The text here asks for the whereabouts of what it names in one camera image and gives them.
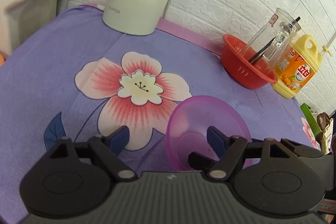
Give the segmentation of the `green box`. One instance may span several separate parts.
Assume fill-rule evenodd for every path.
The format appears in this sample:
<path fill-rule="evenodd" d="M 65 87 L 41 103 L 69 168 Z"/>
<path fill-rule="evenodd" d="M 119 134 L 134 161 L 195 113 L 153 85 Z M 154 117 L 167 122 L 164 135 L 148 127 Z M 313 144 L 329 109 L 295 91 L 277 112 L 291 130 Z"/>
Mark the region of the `green box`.
<path fill-rule="evenodd" d="M 319 136 L 320 134 L 322 134 L 322 130 L 320 129 L 316 118 L 313 116 L 313 113 L 310 111 L 310 107 L 306 104 L 303 103 L 301 106 L 301 111 L 303 112 L 312 133 L 314 134 L 315 137 Z"/>

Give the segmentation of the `white paper bag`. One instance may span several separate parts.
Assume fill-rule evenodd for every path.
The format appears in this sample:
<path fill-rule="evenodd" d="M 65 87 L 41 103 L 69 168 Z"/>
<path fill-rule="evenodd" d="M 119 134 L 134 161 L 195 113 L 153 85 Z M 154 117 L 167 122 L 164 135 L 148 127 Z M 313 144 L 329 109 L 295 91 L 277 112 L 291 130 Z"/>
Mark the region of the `white paper bag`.
<path fill-rule="evenodd" d="M 322 153 L 327 155 L 331 152 L 334 120 L 326 113 L 320 113 L 317 116 L 317 124 L 322 131 L 321 136 L 318 138 L 321 143 Z"/>

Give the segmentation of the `orange plastic basin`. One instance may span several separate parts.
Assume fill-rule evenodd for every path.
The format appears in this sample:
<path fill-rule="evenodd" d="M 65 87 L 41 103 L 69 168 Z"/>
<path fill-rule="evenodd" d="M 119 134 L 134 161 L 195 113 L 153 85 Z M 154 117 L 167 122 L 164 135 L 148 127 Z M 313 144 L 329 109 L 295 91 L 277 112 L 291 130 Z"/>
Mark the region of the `orange plastic basin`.
<path fill-rule="evenodd" d="M 0 54 L 0 67 L 3 65 L 3 63 L 5 62 L 4 57 Z"/>

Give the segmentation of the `yellow dish soap bottle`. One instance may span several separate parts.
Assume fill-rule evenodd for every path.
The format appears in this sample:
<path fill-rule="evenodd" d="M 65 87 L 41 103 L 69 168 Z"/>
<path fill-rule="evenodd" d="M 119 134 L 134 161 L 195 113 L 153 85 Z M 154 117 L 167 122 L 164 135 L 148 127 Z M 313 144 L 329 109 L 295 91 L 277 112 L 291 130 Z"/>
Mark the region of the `yellow dish soap bottle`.
<path fill-rule="evenodd" d="M 304 34 L 285 50 L 274 68 L 278 81 L 272 88 L 285 98 L 293 98 L 318 72 L 323 55 L 330 53 L 328 43 L 319 51 L 318 44 L 308 34 Z"/>

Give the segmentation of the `purple plastic bowl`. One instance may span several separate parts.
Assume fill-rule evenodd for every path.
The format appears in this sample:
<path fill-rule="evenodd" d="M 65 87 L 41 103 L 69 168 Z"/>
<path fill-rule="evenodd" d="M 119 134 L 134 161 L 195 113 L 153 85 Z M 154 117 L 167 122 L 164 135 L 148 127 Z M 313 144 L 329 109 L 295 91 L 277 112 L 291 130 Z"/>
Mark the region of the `purple plastic bowl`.
<path fill-rule="evenodd" d="M 172 169 L 192 170 L 188 163 L 188 156 L 192 152 L 219 160 L 207 142 L 207 129 L 210 126 L 228 137 L 237 135 L 252 141 L 242 117 L 229 104 L 211 96 L 188 98 L 175 108 L 167 125 L 165 150 Z"/>

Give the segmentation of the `clear glass carafe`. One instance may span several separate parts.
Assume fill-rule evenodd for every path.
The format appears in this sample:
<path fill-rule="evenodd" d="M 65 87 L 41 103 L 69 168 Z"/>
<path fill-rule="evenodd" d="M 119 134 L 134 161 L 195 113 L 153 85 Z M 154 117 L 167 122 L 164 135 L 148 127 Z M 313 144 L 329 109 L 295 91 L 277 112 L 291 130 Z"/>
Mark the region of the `clear glass carafe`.
<path fill-rule="evenodd" d="M 250 65 L 267 75 L 301 30 L 300 20 L 299 16 L 292 18 L 285 10 L 277 8 L 268 22 L 241 50 L 242 56 Z"/>

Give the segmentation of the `red plastic basket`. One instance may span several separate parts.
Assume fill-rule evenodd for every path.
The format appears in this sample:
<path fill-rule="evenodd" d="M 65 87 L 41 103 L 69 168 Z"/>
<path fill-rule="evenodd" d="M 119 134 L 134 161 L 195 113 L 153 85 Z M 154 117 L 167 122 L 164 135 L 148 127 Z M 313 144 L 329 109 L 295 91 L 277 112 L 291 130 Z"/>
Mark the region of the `red plastic basket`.
<path fill-rule="evenodd" d="M 266 74 L 264 69 L 266 63 L 261 60 L 256 68 L 241 55 L 246 43 L 236 38 L 233 35 L 223 35 L 224 47 L 220 57 L 220 61 L 227 73 L 240 85 L 248 89 L 258 89 L 266 84 L 276 84 L 278 78 L 274 71 L 269 71 Z"/>

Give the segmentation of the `purple floral tablecloth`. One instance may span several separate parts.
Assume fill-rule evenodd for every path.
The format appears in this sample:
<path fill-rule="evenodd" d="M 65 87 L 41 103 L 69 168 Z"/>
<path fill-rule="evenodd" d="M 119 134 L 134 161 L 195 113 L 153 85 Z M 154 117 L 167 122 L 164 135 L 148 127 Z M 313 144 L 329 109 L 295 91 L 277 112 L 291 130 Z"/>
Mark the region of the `purple floral tablecloth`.
<path fill-rule="evenodd" d="M 59 15 L 24 42 L 1 66 L 1 217 L 17 223 L 26 216 L 19 184 L 46 152 L 44 133 L 57 115 L 66 135 L 86 141 L 97 133 L 107 97 L 92 99 L 75 84 L 90 63 L 106 58 L 116 64 L 127 52 L 157 60 L 165 73 L 181 76 L 193 96 L 219 98 L 242 117 L 254 139 L 311 141 L 295 99 L 270 85 L 249 90 L 234 81 L 217 56 L 204 48 L 156 30 L 129 36 L 108 28 L 102 12 L 78 6 Z"/>

